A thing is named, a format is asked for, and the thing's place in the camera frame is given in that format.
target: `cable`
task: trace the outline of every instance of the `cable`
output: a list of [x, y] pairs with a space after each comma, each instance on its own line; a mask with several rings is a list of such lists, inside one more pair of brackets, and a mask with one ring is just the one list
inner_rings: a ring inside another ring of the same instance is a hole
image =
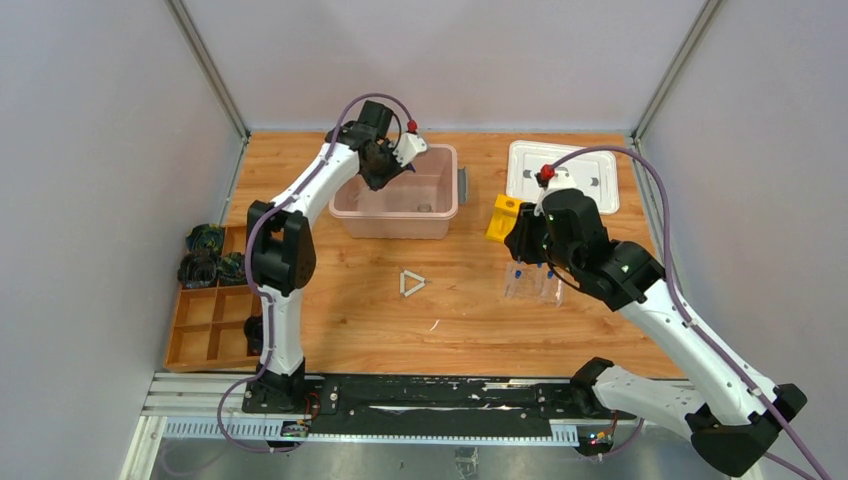
[[[670, 213], [669, 203], [668, 203], [668, 193], [667, 193], [667, 191], [665, 189], [665, 185], [663, 185], [662, 179], [660, 178], [660, 175], [656, 171], [656, 169], [654, 169], [654, 167], [647, 160], [645, 160], [645, 158], [643, 158], [638, 153], [636, 153], [632, 150], [629, 150], [627, 148], [624, 148], [624, 147], [619, 147], [617, 145], [599, 145], [599, 146], [595, 146], [595, 147], [582, 148], [580, 150], [571, 152], [568, 155], [560, 158], [559, 160], [554, 162], [551, 165], [551, 167], [556, 169], [557, 167], [559, 167], [563, 163], [565, 163], [565, 162], [567, 162], [567, 161], [569, 161], [569, 160], [571, 160], [575, 157], [578, 157], [580, 155], [584, 155], [584, 154], [592, 153], [592, 152], [602, 152], [602, 151], [623, 153], [624, 155], [629, 156], [630, 158], [632, 158], [633, 160], [636, 160], [639, 164], [641, 164], [645, 168], [645, 170], [647, 170], [648, 173], [651, 174], [651, 177], [653, 177], [654, 182], [656, 182], [656, 184], [657, 184], [657, 189], [660, 192], [660, 199], [662, 200], [662, 208], [663, 208], [663, 264], [665, 265], [665, 269], [666, 269], [666, 277], [668, 278], [668, 282], [667, 282], [668, 293], [671, 296], [671, 300], [674, 303], [675, 307], [677, 307], [677, 310], [680, 312], [680, 315], [683, 317], [683, 320], [686, 322], [686, 324], [689, 326], [689, 328], [691, 328], [692, 331], [694, 331], [707, 345], [710, 346], [710, 348], [712, 348], [716, 352], [716, 354], [718, 354], [719, 357], [721, 357], [722, 360], [725, 361], [725, 363], [727, 363], [730, 366], [730, 368], [734, 371], [734, 373], [736, 373], [736, 375], [739, 376], [739, 378], [742, 380], [742, 382], [745, 383], [745, 385], [752, 392], [758, 391], [759, 387], [757, 386], [756, 382], [754, 382], [754, 380], [748, 375], [748, 373], [745, 372], [745, 370], [742, 367], [740, 367], [733, 360], [733, 358], [731, 358], [730, 355], [718, 343], [716, 343], [715, 340], [710, 338], [710, 336], [707, 335], [706, 332], [704, 332], [704, 330], [700, 326], [693, 324], [692, 316], [689, 314], [689, 312], [683, 306], [683, 301], [680, 299], [680, 296], [677, 294], [677, 290], [678, 290], [679, 286], [678, 286], [677, 276], [674, 273], [674, 259], [671, 256], [671, 213]], [[792, 439], [792, 441], [795, 443], [795, 446], [798, 447], [798, 450], [801, 451], [801, 454], [804, 455], [804, 458], [806, 458], [807, 461], [810, 462], [810, 465], [812, 465], [813, 469], [816, 471], [816, 473], [819, 474], [819, 476], [822, 478], [822, 480], [832, 480], [832, 477], [830, 475], [828, 475], [828, 473], [825, 471], [824, 467], [821, 465], [821, 463], [819, 463], [819, 461], [816, 459], [815, 455], [813, 455], [813, 452], [811, 452], [810, 449], [807, 448], [807, 445], [804, 444], [804, 441], [801, 440], [801, 437], [798, 435], [798, 433], [795, 431], [795, 429], [792, 428], [791, 425], [789, 425], [789, 422], [786, 421], [786, 418], [784, 418], [783, 415], [780, 413], [780, 411], [768, 400], [768, 398], [765, 396], [765, 394], [763, 394], [761, 392], [759, 395], [757, 395], [757, 398], [768, 409], [768, 411], [771, 412], [771, 414], [774, 416], [775, 420], [777, 420], [777, 423], [780, 424], [780, 426], [783, 428], [783, 430], [786, 432], [786, 434], [789, 436], [789, 438]], [[781, 459], [781, 460], [782, 460], [782, 462], [778, 462], [781, 465], [786, 466], [786, 464], [788, 464], [788, 462], [786, 462], [785, 460], [783, 460], [783, 459]], [[793, 472], [796, 472], [796, 473], [797, 473], [797, 471], [800, 471], [800, 469], [798, 469], [797, 467], [795, 467], [794, 469], [791, 469], [791, 470]]]
[[624, 443], [622, 443], [621, 446], [619, 446], [618, 448], [614, 448], [607, 453], [598, 454], [598, 455], [591, 455], [591, 456], [588, 456], [588, 457], [562, 458], [562, 459], [560, 459], [560, 461], [563, 461], [563, 462], [582, 462], [582, 461], [595, 461], [595, 460], [603, 461], [605, 458], [610, 458], [610, 457], [614, 457], [616, 455], [619, 455], [621, 452], [627, 450], [628, 448], [630, 448], [631, 445], [633, 445], [633, 442], [636, 441], [636, 438], [639, 436], [639, 433], [642, 431], [642, 428], [644, 426], [645, 426], [645, 419], [640, 418], [639, 423], [636, 424], [636, 429], [633, 430], [633, 433], [631, 433], [629, 437], [627, 437], [627, 440], [625, 440]]
[[186, 236], [186, 248], [189, 252], [207, 249], [220, 255], [223, 247], [224, 229], [220, 225], [204, 223], [191, 229]]
[[400, 117], [398, 117], [395, 112], [392, 112], [392, 116], [395, 117], [395, 121], [398, 124], [398, 139], [394, 144], [394, 148], [397, 148], [397, 146], [400, 145], [400, 137], [403, 136], [403, 127], [400, 126]]
[[310, 419], [315, 420], [318, 414], [321, 413], [321, 397], [319, 397], [318, 394], [315, 392], [309, 392], [309, 396], [315, 397], [315, 406], [318, 407], [314, 409], [314, 411], [312, 412], [312, 418]]
[[608, 436], [613, 436], [615, 433], [615, 427], [618, 426], [618, 410], [616, 410], [612, 415], [612, 425], [609, 428], [602, 430], [601, 433]]
[[205, 248], [187, 253], [180, 261], [177, 280], [186, 289], [214, 287], [218, 280], [218, 255]]
[[209, 467], [214, 465], [215, 462], [220, 460], [221, 457], [223, 457], [224, 454], [227, 452], [227, 446], [224, 445], [224, 448], [221, 449], [221, 451], [218, 452], [217, 455], [212, 457], [210, 460], [208, 460], [203, 465], [195, 468], [194, 470], [189, 470], [187, 472], [180, 472], [180, 471], [172, 469], [168, 465], [167, 455], [176, 448], [176, 447], [168, 448], [168, 445], [170, 445], [170, 443], [171, 443], [170, 439], [165, 440], [165, 443], [162, 445], [162, 447], [160, 447], [160, 452], [159, 452], [159, 456], [156, 460], [156, 463], [162, 468], [162, 470], [165, 471], [165, 473], [167, 473], [171, 477], [176, 477], [176, 478], [193, 477], [197, 474], [205, 472]]
[[247, 285], [250, 287], [250, 290], [253, 291], [254, 294], [256, 294], [256, 295], [258, 295], [258, 296], [260, 296], [260, 297], [262, 297], [262, 298], [264, 298], [265, 300], [268, 301], [267, 302], [268, 307], [267, 307], [266, 315], [265, 315], [265, 318], [268, 319], [268, 337], [269, 338], [265, 340], [268, 344], [268, 354], [265, 356], [265, 361], [260, 363], [259, 371], [256, 372], [256, 374], [254, 374], [250, 377], [247, 377], [247, 378], [243, 378], [243, 379], [235, 382], [234, 384], [232, 384], [230, 386], [230, 388], [228, 388], [224, 392], [224, 394], [221, 396], [221, 401], [218, 402], [218, 411], [217, 411], [217, 414], [216, 414], [216, 419], [218, 421], [218, 428], [221, 429], [221, 433], [224, 435], [224, 438], [226, 438], [228, 442], [232, 443], [233, 445], [235, 445], [235, 446], [237, 446], [237, 447], [239, 447], [242, 450], [245, 450], [247, 452], [285, 453], [285, 452], [290, 452], [290, 451], [296, 449], [298, 446], [300, 446], [300, 445], [296, 445], [294, 447], [285, 447], [285, 448], [251, 447], [250, 445], [246, 445], [244, 443], [241, 443], [238, 440], [236, 440], [235, 438], [233, 438], [232, 436], [230, 436], [229, 432], [227, 432], [227, 429], [224, 427], [224, 422], [223, 422], [222, 417], [223, 417], [223, 412], [224, 412], [224, 402], [226, 402], [227, 397], [229, 397], [230, 394], [232, 394], [233, 391], [235, 391], [235, 389], [238, 388], [239, 386], [244, 385], [248, 382], [254, 382], [256, 380], [259, 380], [262, 377], [262, 375], [268, 370], [268, 364], [271, 363], [271, 358], [273, 357], [274, 350], [276, 349], [276, 345], [274, 344], [274, 297], [272, 297], [271, 294], [269, 294], [269, 293], [259, 291], [259, 285], [257, 285], [256, 282], [253, 279], [253, 245], [256, 243], [256, 237], [258, 236], [259, 231], [262, 230], [262, 227], [265, 225], [265, 222], [267, 222], [268, 219], [270, 219], [271, 217], [273, 217], [274, 215], [276, 215], [277, 213], [282, 211], [284, 208], [286, 208], [293, 201], [294, 195], [299, 195], [306, 188], [306, 186], [309, 185], [309, 183], [315, 178], [315, 176], [318, 175], [318, 173], [321, 171], [321, 169], [326, 164], [326, 161], [328, 161], [330, 159], [330, 157], [332, 157], [333, 151], [336, 148], [336, 142], [339, 139], [339, 132], [342, 129], [342, 123], [344, 122], [344, 119], [347, 116], [348, 112], [350, 112], [351, 108], [353, 108], [354, 105], [356, 105], [357, 103], [359, 103], [362, 100], [365, 100], [366, 98], [375, 98], [375, 97], [376, 98], [385, 98], [387, 100], [391, 100], [392, 102], [396, 103], [401, 108], [401, 110], [403, 110], [404, 114], [406, 114], [406, 118], [408, 120], [408, 122], [407, 122], [408, 130], [412, 131], [412, 132], [417, 130], [418, 126], [415, 123], [415, 121], [412, 119], [412, 115], [409, 113], [409, 109], [407, 109], [406, 106], [403, 103], [401, 103], [400, 100], [396, 99], [395, 97], [393, 97], [391, 95], [386, 95], [385, 93], [366, 93], [365, 95], [360, 95], [360, 96], [354, 98], [353, 100], [350, 101], [350, 103], [347, 104], [347, 106], [345, 106], [344, 110], [342, 110], [342, 113], [341, 113], [341, 115], [339, 115], [339, 119], [336, 122], [336, 126], [335, 126], [335, 128], [333, 128], [333, 135], [330, 139], [330, 146], [327, 147], [327, 152], [324, 154], [324, 160], [325, 161], [324, 162], [318, 162], [318, 165], [315, 168], [313, 168], [311, 172], [309, 172], [309, 174], [306, 176], [306, 178], [303, 180], [303, 182], [301, 182], [300, 185], [298, 185], [294, 189], [294, 191], [285, 198], [285, 200], [283, 200], [279, 204], [275, 205], [272, 209], [268, 210], [261, 217], [259, 217], [259, 220], [256, 221], [256, 224], [250, 230], [250, 235], [248, 235], [247, 245], [245, 247], [245, 259], [244, 259], [245, 276], [247, 277]]
[[315, 418], [315, 416], [312, 415], [312, 401], [309, 400], [308, 396], [306, 397], [306, 410], [303, 411], [303, 416], [305, 417], [307, 415], [309, 415], [312, 418]]
[[573, 288], [574, 290], [576, 290], [578, 292], [580, 291], [580, 287], [569, 282], [568, 280], [565, 279], [565, 277], [563, 277], [562, 275], [559, 274], [559, 272], [556, 271], [556, 268], [555, 268], [553, 263], [548, 263], [548, 268], [550, 269], [551, 272], [553, 272], [553, 274], [559, 279], [560, 282], [568, 285], [569, 287]]
[[244, 285], [244, 254], [231, 252], [218, 259], [218, 279], [222, 287]]
[[797, 474], [799, 477], [801, 477], [805, 480], [817, 480], [816, 477], [814, 477], [814, 476], [810, 475], [809, 473], [801, 470], [800, 468], [796, 467], [795, 465], [792, 465], [791, 463], [789, 463], [786, 460], [778, 457], [777, 455], [773, 455], [771, 453], [766, 452], [766, 453], [763, 454], [763, 456], [768, 458], [772, 462], [780, 465], [781, 467], [784, 467], [787, 470], [791, 470], [793, 473]]

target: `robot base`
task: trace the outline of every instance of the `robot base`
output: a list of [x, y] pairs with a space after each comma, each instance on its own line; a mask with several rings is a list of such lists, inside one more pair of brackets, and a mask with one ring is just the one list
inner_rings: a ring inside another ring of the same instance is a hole
[[291, 375], [266, 370], [258, 380], [249, 382], [241, 409], [244, 413], [302, 412], [306, 405], [306, 359]]

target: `metal floor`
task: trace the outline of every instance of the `metal floor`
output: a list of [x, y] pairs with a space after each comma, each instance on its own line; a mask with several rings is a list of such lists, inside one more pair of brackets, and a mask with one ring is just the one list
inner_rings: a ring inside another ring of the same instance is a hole
[[[632, 432], [631, 427], [619, 430], [622, 441]], [[627, 451], [601, 464], [579, 460], [576, 452], [566, 447], [307, 443], [292, 453], [261, 455], [243, 452], [223, 440], [179, 440], [164, 448], [168, 450], [164, 457], [168, 468], [178, 473], [196, 470], [221, 456], [189, 476], [168, 475], [157, 464], [151, 479], [727, 479], [702, 461], [688, 442], [658, 428], [646, 429]]]

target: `red connector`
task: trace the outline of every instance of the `red connector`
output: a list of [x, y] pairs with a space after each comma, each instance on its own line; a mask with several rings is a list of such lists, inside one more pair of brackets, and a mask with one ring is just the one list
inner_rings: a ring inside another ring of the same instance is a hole
[[542, 182], [549, 182], [556, 175], [556, 170], [554, 167], [550, 165], [544, 165], [541, 170], [539, 170], [539, 180]]

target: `gray wall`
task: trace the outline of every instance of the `gray wall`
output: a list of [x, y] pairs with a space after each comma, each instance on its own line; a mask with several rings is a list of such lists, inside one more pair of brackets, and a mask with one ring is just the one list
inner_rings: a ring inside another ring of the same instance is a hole
[[[848, 469], [846, 22], [845, 2], [726, 2], [645, 141], [689, 299], [806, 392], [794, 424], [834, 477]], [[790, 443], [774, 451], [812, 471]]]
[[4, 2], [0, 59], [0, 478], [115, 478], [238, 139], [162, 1]]
[[246, 122], [325, 129], [361, 93], [422, 128], [635, 126], [703, 0], [188, 0]]

